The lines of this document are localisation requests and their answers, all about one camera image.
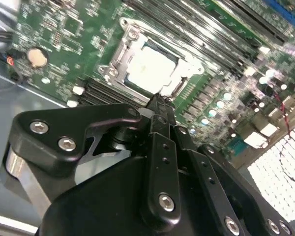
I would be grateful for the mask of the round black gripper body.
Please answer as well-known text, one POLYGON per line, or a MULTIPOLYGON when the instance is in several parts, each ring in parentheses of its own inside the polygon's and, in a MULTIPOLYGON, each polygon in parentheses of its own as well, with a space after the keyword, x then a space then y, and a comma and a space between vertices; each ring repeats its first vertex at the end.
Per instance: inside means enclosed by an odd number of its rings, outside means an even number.
MULTIPOLYGON (((39 236, 155 236, 140 215, 146 162, 129 158, 61 194, 41 222, 39 236)), ((179 172, 182 213, 170 236, 217 236, 200 186, 179 172)))

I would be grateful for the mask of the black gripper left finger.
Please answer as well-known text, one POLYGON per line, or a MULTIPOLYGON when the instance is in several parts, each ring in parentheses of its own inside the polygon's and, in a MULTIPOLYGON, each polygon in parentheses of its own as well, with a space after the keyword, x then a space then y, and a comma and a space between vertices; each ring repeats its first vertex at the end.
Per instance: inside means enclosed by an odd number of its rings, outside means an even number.
POLYGON ((11 175, 42 219, 61 194, 119 162, 145 160, 140 215, 156 232, 180 221, 177 148, 165 98, 140 111, 125 103, 18 114, 11 127, 11 175))

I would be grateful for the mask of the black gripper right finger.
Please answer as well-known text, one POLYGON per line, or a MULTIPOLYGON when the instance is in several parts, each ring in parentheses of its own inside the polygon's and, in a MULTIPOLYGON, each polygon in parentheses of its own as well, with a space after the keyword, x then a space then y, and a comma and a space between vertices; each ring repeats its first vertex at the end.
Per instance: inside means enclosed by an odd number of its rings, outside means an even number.
POLYGON ((214 147, 195 147, 188 131, 177 125, 169 99, 164 100, 164 106, 182 164, 201 187, 217 235, 294 235, 288 222, 214 147))

